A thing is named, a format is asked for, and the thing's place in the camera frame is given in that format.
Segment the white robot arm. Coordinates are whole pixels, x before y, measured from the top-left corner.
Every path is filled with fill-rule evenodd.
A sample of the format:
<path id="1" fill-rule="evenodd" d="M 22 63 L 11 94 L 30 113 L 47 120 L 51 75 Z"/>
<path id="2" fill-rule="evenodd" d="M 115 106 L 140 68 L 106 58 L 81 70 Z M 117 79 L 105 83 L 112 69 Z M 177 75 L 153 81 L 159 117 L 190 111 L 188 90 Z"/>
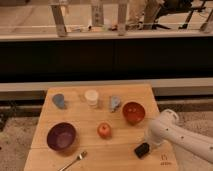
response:
<path id="1" fill-rule="evenodd" d="M 167 140 L 213 164 L 213 138 L 183 129 L 178 123 L 176 112 L 163 110 L 149 121 L 144 135 L 145 142 L 154 149 Z"/>

